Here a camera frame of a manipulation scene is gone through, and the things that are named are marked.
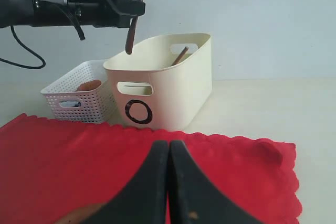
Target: white mesh basket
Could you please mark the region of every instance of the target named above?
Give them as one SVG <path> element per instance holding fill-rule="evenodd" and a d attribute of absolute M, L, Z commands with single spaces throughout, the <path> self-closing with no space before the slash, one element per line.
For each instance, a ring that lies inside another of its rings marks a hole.
<path fill-rule="evenodd" d="M 116 103 L 107 82 L 104 62 L 83 62 L 41 90 L 56 119 L 102 123 L 110 118 Z M 81 84 L 93 80 L 100 80 L 102 84 L 92 91 L 74 92 Z"/>

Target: wooden stick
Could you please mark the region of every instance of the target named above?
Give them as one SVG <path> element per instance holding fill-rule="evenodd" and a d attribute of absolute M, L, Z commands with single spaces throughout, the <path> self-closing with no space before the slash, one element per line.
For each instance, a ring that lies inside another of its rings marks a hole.
<path fill-rule="evenodd" d="M 173 64 L 171 65 L 174 66 L 176 64 L 178 64 L 178 62 L 182 59 L 183 56 L 185 56 L 185 54 L 188 52 L 189 50 L 189 47 L 185 47 L 182 52 L 180 53 L 180 55 L 176 58 L 176 60 L 173 62 Z"/>

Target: cream plastic basket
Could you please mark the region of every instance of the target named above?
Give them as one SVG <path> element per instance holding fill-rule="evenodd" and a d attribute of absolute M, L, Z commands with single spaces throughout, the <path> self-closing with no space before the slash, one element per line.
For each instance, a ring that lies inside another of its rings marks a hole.
<path fill-rule="evenodd" d="M 171 64 L 183 48 L 197 50 L 176 66 Z M 127 125 L 182 130 L 187 127 L 212 91 L 211 36 L 163 35 L 134 46 L 104 63 L 119 112 Z"/>
<path fill-rule="evenodd" d="M 56 119 L 102 123 L 110 118 L 116 103 L 103 67 L 105 61 L 83 62 L 41 90 Z M 102 84 L 92 91 L 74 92 L 82 83 L 93 80 Z"/>

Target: black cable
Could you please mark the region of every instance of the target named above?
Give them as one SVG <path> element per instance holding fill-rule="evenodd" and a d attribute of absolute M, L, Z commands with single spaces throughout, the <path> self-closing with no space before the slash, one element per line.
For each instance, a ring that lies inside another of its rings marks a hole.
<path fill-rule="evenodd" d="M 40 61 L 42 61 L 42 65 L 41 66 L 37 66 L 37 67 L 27 66 L 27 65 L 18 64 L 18 63 L 9 61 L 9 60 L 5 60 L 5 59 L 2 59 L 2 58 L 0 58 L 0 61 L 2 61 L 4 63 L 7 63 L 7 64 L 10 64 L 10 65 L 13 65 L 13 66 L 17 66 L 17 67 L 20 67 L 20 68 L 26 68 L 26 69 L 41 69 L 41 68 L 44 68 L 46 66 L 45 60 L 39 54 L 37 54 L 36 52 L 32 51 L 30 48 L 28 48 L 25 44 L 23 44 L 21 42 L 21 40 L 16 35 L 14 26 L 11 26 L 10 28 L 11 28 L 10 30 L 12 31 L 14 39 L 19 43 L 19 45 L 22 46 L 28 52 L 30 52 L 32 55 L 34 55 L 35 57 L 37 57 Z"/>

